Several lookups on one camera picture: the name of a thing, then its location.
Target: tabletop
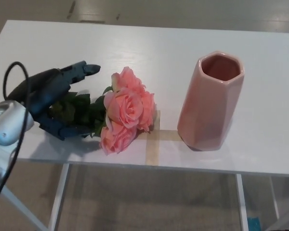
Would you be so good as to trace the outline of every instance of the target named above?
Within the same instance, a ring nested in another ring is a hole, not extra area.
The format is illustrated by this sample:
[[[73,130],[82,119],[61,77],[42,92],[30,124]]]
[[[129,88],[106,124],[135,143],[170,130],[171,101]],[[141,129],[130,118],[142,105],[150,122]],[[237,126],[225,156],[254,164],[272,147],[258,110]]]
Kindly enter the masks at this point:
[[[160,129],[176,130],[198,58],[212,51],[238,56],[245,67],[243,89],[220,150],[195,152],[182,141],[160,141],[160,167],[289,175],[289,34],[7,21],[0,34],[0,101],[6,68],[22,62],[30,75],[85,60],[100,73],[72,85],[97,97],[111,74],[132,68],[160,110]],[[8,92],[24,76],[11,72]],[[60,141],[35,125],[26,133],[19,159],[80,164],[145,166],[146,140],[106,156],[98,140]]]

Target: rose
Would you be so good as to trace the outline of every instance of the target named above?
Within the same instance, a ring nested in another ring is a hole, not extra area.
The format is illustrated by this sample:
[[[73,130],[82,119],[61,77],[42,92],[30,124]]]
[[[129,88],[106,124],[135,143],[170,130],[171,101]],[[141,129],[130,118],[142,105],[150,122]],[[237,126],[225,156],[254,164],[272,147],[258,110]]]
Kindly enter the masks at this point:
[[[128,88],[121,88],[118,92],[107,92],[104,98],[106,108],[106,121],[109,117],[126,128],[132,128],[139,124],[139,117],[144,107],[138,94]]]
[[[111,121],[111,128],[103,127],[100,145],[106,154],[125,150],[136,137],[137,128],[126,128]]]
[[[132,69],[128,66],[123,68],[121,74],[114,73],[111,76],[111,84],[114,92],[119,91],[121,88],[129,88],[136,93],[145,91],[145,85],[137,78]]]
[[[154,94],[145,91],[141,94],[141,101],[144,107],[144,111],[140,116],[137,128],[139,130],[149,131],[150,126],[153,125],[153,120],[156,112]]]

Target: ceramic vase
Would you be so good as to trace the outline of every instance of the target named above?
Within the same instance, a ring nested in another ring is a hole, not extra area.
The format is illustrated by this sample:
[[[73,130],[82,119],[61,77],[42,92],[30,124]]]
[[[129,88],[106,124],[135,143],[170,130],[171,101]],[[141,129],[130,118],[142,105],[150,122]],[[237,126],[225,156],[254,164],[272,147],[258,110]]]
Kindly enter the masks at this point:
[[[220,149],[243,79],[244,67],[237,57],[216,51],[198,60],[178,122],[178,133],[189,147]]]

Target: masking tape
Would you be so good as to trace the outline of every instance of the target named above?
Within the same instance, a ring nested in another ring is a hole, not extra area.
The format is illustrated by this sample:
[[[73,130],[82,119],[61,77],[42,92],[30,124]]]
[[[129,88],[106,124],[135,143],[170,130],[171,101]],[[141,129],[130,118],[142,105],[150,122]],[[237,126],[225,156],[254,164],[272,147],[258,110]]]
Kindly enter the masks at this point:
[[[176,130],[160,130],[160,111],[154,121],[154,128],[150,133],[142,133],[138,140],[146,140],[145,163],[146,165],[158,166],[159,141],[182,141]]]

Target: black cable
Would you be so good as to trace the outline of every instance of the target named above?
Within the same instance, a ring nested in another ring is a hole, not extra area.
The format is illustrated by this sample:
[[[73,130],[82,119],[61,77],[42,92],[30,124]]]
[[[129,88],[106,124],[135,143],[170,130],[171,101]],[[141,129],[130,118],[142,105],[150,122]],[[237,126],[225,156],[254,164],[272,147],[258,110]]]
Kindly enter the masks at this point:
[[[29,75],[28,75],[28,72],[25,68],[25,66],[20,63],[20,62],[14,62],[12,63],[9,68],[6,70],[5,72],[5,75],[4,75],[4,79],[3,79],[3,97],[4,97],[4,100],[7,100],[7,96],[6,96],[6,83],[7,83],[7,79],[8,79],[8,76],[9,76],[9,73],[10,71],[12,70],[13,67],[15,66],[20,66],[20,68],[23,70],[24,74],[25,74],[25,78],[26,78],[26,82],[27,82],[27,91],[26,91],[26,101],[25,101],[25,117],[24,117],[24,121],[23,121],[23,126],[21,128],[21,132],[20,132],[20,136],[19,136],[19,140],[18,140],[18,144],[17,144],[17,147],[15,149],[15,152],[14,152],[14,156],[8,166],[8,169],[6,170],[2,180],[1,180],[1,183],[0,183],[0,193],[6,183],[6,181],[8,180],[12,170],[13,170],[13,167],[16,163],[16,160],[17,160],[17,157],[18,157],[18,153],[19,153],[19,150],[21,148],[21,145],[23,143],[23,140],[24,140],[24,136],[25,136],[25,132],[26,132],[26,127],[27,127],[27,121],[28,121],[28,115],[29,115],[29,95],[30,95],[30,83],[29,83]]]

